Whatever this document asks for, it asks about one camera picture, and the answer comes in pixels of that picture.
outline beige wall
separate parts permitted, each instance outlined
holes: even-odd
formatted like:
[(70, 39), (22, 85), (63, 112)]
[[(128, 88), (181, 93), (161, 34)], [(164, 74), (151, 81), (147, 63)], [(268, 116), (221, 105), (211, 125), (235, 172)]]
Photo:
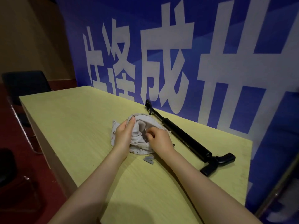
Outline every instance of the beige wall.
[(48, 0), (0, 0), (0, 31), (0, 74), (42, 70), (48, 80), (75, 78), (56, 4)]

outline finger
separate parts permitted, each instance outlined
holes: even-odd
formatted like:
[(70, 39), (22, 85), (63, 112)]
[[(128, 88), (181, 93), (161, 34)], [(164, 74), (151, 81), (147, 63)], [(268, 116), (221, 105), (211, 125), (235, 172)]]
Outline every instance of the finger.
[(120, 131), (123, 131), (125, 128), (126, 128), (126, 120), (123, 121), (118, 127), (117, 129), (120, 130)]
[(158, 128), (156, 128), (156, 127), (150, 127), (150, 128), (148, 128), (147, 129), (147, 132), (148, 133), (152, 133), (154, 136), (156, 135), (156, 133), (158, 132)]
[(127, 124), (127, 126), (126, 126), (126, 129), (127, 129), (128, 131), (132, 132), (133, 127), (134, 127), (134, 125), (135, 125), (135, 120), (136, 120), (136, 118), (135, 118), (135, 117), (132, 117), (132, 118), (130, 119), (130, 121), (128, 122), (128, 124)]
[(146, 133), (145, 135), (147, 136), (149, 142), (151, 142), (154, 139), (154, 137), (150, 133)]

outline forearm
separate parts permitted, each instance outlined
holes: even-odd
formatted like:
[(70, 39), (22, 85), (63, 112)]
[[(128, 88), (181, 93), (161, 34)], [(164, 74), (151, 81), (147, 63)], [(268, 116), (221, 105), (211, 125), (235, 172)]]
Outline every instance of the forearm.
[(244, 206), (172, 150), (161, 154), (192, 200), (206, 224), (261, 223)]
[(112, 149), (49, 223), (94, 223), (122, 161), (123, 158)]

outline hand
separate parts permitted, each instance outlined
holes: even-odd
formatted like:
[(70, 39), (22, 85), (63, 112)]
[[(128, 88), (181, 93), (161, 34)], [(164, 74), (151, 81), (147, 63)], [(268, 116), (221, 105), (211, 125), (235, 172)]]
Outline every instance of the hand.
[(147, 130), (147, 139), (153, 150), (161, 156), (174, 150), (169, 133), (165, 130), (151, 127)]
[(132, 117), (128, 124), (127, 120), (118, 126), (115, 131), (115, 141), (113, 150), (117, 151), (123, 159), (128, 156), (129, 146), (132, 138), (132, 130), (135, 124), (135, 117)]

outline wall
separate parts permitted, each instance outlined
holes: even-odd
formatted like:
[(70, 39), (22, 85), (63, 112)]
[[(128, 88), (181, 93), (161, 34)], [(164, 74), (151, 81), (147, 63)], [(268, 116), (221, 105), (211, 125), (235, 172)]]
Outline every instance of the wall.
[(299, 0), (57, 3), (79, 86), (253, 141), (255, 212), (298, 153)]
[(56, 4), (48, 0), (0, 0), (0, 28), (0, 74), (42, 70), (48, 80), (75, 78)]

